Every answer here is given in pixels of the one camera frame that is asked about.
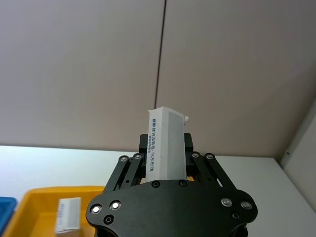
yellow tray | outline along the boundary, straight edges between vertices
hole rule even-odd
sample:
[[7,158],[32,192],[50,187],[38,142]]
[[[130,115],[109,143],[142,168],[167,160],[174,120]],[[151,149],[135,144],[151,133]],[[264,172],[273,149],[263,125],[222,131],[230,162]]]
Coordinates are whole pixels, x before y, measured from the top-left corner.
[[81,198],[81,237],[93,237],[85,211],[104,187],[51,187],[28,191],[13,215],[2,237],[56,237],[55,222],[60,198]]

white table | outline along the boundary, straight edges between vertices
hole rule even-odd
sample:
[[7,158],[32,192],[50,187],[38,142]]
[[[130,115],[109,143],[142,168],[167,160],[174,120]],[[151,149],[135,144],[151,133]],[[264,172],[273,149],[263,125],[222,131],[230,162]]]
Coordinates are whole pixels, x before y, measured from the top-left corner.
[[[0,146],[0,196],[21,200],[33,188],[102,185],[131,152]],[[314,237],[316,214],[272,158],[217,157],[258,206],[250,237]]]

